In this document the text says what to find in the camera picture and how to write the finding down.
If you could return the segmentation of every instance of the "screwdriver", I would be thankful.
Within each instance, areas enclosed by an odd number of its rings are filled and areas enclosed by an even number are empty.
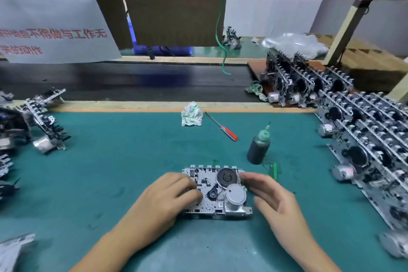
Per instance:
[[[221,127],[221,130],[222,130],[227,136],[229,136],[229,137],[231,138],[231,140],[233,140],[233,141],[237,141],[237,140],[238,140],[238,137],[237,137],[235,134],[233,134],[231,130],[229,130],[228,128],[225,128],[225,126],[220,125],[220,124],[219,124],[215,119],[213,119],[213,118],[211,117],[211,115],[208,114],[207,112],[205,112],[205,114],[207,114],[210,119],[212,119],[213,121],[215,121],[215,122]]]

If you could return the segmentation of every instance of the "dark liquid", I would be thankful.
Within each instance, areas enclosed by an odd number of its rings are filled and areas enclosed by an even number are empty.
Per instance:
[[[263,158],[265,157],[268,148],[269,144],[264,143],[262,146],[260,146],[254,140],[252,140],[246,158],[250,163],[254,165],[259,165],[263,161]]]

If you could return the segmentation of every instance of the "crumpled tissue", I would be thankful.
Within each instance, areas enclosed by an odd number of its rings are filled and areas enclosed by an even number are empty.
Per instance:
[[[201,126],[203,120],[203,112],[201,112],[200,107],[194,101],[191,102],[184,108],[181,112],[181,126]]]
[[[259,99],[263,102],[268,101],[268,97],[263,94],[264,88],[258,81],[253,81],[246,89],[245,91],[247,93],[254,93],[259,97]]]

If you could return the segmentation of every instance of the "red screwdriver handle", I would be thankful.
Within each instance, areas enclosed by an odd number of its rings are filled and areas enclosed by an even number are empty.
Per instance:
[[[222,128],[231,136],[231,138],[234,141],[238,140],[238,137],[231,130],[229,130],[228,128],[225,128],[225,126],[222,126]]]

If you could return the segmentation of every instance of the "cardboard panel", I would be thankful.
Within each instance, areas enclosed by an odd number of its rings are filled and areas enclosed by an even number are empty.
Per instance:
[[[96,1],[118,48],[133,48],[123,0]]]
[[[154,46],[215,46],[222,39],[225,2],[221,0],[125,0],[137,43]]]

